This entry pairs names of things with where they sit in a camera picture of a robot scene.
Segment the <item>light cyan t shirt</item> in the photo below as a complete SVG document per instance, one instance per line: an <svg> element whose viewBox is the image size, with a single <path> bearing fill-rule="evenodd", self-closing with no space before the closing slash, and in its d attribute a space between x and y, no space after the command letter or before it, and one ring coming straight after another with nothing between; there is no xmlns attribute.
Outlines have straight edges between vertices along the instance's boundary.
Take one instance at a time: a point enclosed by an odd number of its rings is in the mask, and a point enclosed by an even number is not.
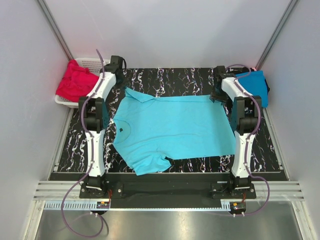
<svg viewBox="0 0 320 240"><path fill-rule="evenodd" d="M170 160L236 152L224 107L209 95L155 97L126 88L113 122L113 146L138 176L165 171Z"/></svg>

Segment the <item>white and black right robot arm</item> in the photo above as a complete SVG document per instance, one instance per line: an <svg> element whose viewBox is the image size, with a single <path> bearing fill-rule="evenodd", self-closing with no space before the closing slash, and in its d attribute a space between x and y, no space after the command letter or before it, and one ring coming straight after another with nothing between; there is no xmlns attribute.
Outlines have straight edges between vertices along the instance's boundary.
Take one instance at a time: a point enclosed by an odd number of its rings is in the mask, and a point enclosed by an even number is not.
<svg viewBox="0 0 320 240"><path fill-rule="evenodd" d="M249 167L253 142L261 122L262 99L247 91L239 78L223 65L213 69L213 84L210 100L227 107L235 136L234 161L222 191L236 199L252 188Z"/></svg>

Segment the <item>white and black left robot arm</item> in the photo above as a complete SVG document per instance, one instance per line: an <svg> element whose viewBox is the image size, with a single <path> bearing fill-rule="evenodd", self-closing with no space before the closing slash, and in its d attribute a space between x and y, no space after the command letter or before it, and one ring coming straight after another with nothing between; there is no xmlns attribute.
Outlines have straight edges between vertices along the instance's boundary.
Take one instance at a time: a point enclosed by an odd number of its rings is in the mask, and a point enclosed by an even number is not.
<svg viewBox="0 0 320 240"><path fill-rule="evenodd" d="M88 164L86 174L80 181L82 192L91 192L97 198L103 198L108 193L105 181L104 167L104 136L110 118L106 99L115 85L124 80L123 71L127 68L125 59L112 55L110 62L100 59L102 68L97 83L86 95L79 98L78 108L82 128L87 142Z"/></svg>

